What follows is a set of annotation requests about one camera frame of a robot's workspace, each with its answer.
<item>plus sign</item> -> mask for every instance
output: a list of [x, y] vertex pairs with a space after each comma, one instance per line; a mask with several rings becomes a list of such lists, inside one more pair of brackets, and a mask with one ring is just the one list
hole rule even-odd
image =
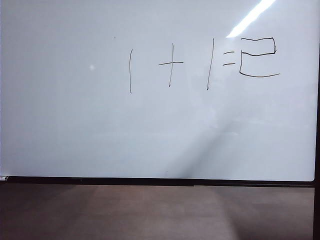
[[169, 87], [171, 86], [172, 69], [174, 68], [174, 64], [183, 64], [183, 63], [184, 63], [183, 61], [174, 61], [174, 44], [172, 43], [172, 61], [159, 64], [159, 65], [171, 64]]

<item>white board surface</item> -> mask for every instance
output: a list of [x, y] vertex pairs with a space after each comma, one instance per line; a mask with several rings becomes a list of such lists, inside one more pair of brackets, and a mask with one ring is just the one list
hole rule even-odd
[[260, 2], [2, 0], [0, 174], [312, 181], [320, 1]]

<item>black marker writing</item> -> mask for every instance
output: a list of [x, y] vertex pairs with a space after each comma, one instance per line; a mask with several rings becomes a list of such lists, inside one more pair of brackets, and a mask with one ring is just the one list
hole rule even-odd
[[243, 63], [243, 54], [247, 54], [249, 56], [253, 56], [253, 57], [259, 57], [259, 56], [264, 56], [264, 55], [273, 55], [276, 54], [276, 42], [275, 39], [273, 37], [264, 37], [264, 38], [259, 38], [259, 39], [250, 39], [250, 38], [244, 38], [242, 37], [241, 40], [248, 40], [248, 41], [260, 41], [260, 40], [272, 40], [273, 41], [273, 52], [266, 52], [266, 53], [262, 53], [262, 54], [251, 54], [248, 52], [243, 52], [241, 50], [241, 63], [240, 63], [240, 69], [239, 69], [239, 73], [244, 75], [244, 76], [248, 76], [248, 77], [253, 77], [253, 78], [267, 78], [267, 77], [272, 77], [272, 76], [276, 76], [279, 75], [280, 73], [276, 73], [276, 74], [270, 74], [270, 75], [250, 75], [250, 74], [245, 74], [243, 72], [241, 72], [242, 70], [242, 63]]
[[210, 68], [209, 68], [209, 75], [208, 75], [208, 83], [206, 85], [206, 89], [209, 90], [209, 80], [210, 80], [210, 73], [211, 73], [211, 66], [212, 66], [212, 59], [214, 58], [214, 47], [215, 47], [215, 39], [212, 39], [212, 53], [211, 53], [211, 61], [210, 61]]
[[183, 64], [183, 61], [171, 61], [166, 63], [160, 63], [159, 65], [166, 65], [166, 64]]
[[172, 43], [172, 61], [159, 64], [159, 65], [171, 64], [169, 87], [171, 86], [172, 70], [174, 68], [174, 64], [183, 64], [183, 63], [184, 63], [183, 61], [174, 61], [174, 44]]
[[225, 52], [223, 55], [225, 55], [225, 54], [231, 54], [231, 53], [234, 53], [235, 51], [227, 51], [227, 52]]
[[130, 75], [130, 93], [131, 94], [132, 94], [132, 92], [131, 92], [131, 54], [132, 54], [132, 51], [133, 51], [133, 49], [131, 49], [130, 58], [129, 58], [129, 75]]

